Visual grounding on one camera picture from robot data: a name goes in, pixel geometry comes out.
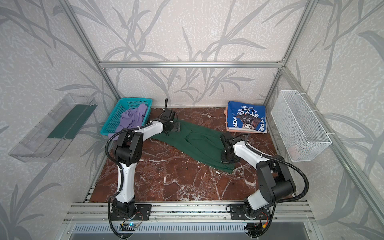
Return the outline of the dark green t shirt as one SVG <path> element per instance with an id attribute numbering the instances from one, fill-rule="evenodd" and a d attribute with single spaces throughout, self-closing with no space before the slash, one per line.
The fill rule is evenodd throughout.
<path id="1" fill-rule="evenodd" d="M 232 173 L 235 165 L 221 162 L 224 145 L 222 133 L 186 121 L 179 121 L 180 131 L 161 133 L 152 139 L 164 142 L 185 153 L 192 159 L 217 170 Z"/>

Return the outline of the teal plastic laundry basket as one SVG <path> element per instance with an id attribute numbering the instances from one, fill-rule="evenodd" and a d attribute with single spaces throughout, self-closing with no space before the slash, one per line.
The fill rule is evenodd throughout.
<path id="1" fill-rule="evenodd" d="M 150 98 L 122 98 L 102 127 L 101 135 L 111 136 L 123 128 L 143 126 L 149 120 L 153 100 Z"/>

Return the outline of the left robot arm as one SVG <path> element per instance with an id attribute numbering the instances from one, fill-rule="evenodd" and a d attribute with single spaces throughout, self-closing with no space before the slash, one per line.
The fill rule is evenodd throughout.
<path id="1" fill-rule="evenodd" d="M 142 157 L 145 140 L 161 133 L 180 130 L 177 113 L 170 109 L 163 112 L 154 120 L 133 129 L 123 129 L 114 134 L 106 145 L 117 138 L 114 157 L 108 156 L 118 167 L 118 187 L 113 195 L 110 213 L 123 219 L 132 219 L 138 212 L 135 205 L 134 178 L 136 166 Z"/>

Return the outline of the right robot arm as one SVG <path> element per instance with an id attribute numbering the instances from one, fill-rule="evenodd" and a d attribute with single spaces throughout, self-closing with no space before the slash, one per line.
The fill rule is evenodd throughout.
<path id="1" fill-rule="evenodd" d="M 268 220 L 270 208 L 296 191 L 296 185 L 289 167 L 276 162 L 270 155 L 252 148 L 240 136 L 223 133 L 220 137 L 224 150 L 221 161 L 224 164 L 245 160 L 257 171 L 259 189 L 244 199 L 242 204 L 230 204 L 227 211 L 232 220 Z"/>

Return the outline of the lilac purple t shirt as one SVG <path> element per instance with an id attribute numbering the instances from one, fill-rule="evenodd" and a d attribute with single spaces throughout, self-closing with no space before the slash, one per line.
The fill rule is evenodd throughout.
<path id="1" fill-rule="evenodd" d="M 143 125 L 144 118 L 147 114 L 148 106 L 146 104 L 140 104 L 135 109 L 127 109 L 120 114 L 114 112 L 113 120 L 118 123 L 116 129 L 108 134 L 108 137 L 112 137 L 115 133 L 123 129 L 132 129 Z"/>

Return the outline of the folded blue printed t shirt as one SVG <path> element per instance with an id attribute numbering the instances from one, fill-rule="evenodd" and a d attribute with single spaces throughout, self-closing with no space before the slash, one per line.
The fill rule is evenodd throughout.
<path id="1" fill-rule="evenodd" d="M 263 105 L 251 105 L 229 101 L 225 110 L 228 127 L 267 131 L 266 108 Z"/>

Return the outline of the green circuit board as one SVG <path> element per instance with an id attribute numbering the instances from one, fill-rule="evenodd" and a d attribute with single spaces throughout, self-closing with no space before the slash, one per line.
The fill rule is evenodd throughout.
<path id="1" fill-rule="evenodd" d="M 135 232 L 141 226 L 142 222 L 122 223 L 119 225 L 119 232 Z"/>

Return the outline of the clear acrylic wall shelf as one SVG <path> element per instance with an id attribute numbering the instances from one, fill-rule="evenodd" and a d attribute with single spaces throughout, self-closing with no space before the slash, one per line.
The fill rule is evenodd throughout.
<path id="1" fill-rule="evenodd" d="M 9 156 L 24 163 L 57 162 L 97 106 L 94 97 L 67 94 Z"/>

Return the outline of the aluminium frame rail base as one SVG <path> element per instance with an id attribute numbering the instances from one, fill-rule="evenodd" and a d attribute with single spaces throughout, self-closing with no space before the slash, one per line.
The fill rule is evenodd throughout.
<path id="1" fill-rule="evenodd" d="M 152 202 L 149 219 L 145 223 L 221 223 L 231 222 L 237 217 L 230 209 L 229 202 Z M 63 222 L 69 223 L 107 223 L 107 203 L 73 203 Z M 278 204 L 274 216 L 262 221 L 277 222 L 315 222 L 314 214 L 307 202 Z"/>

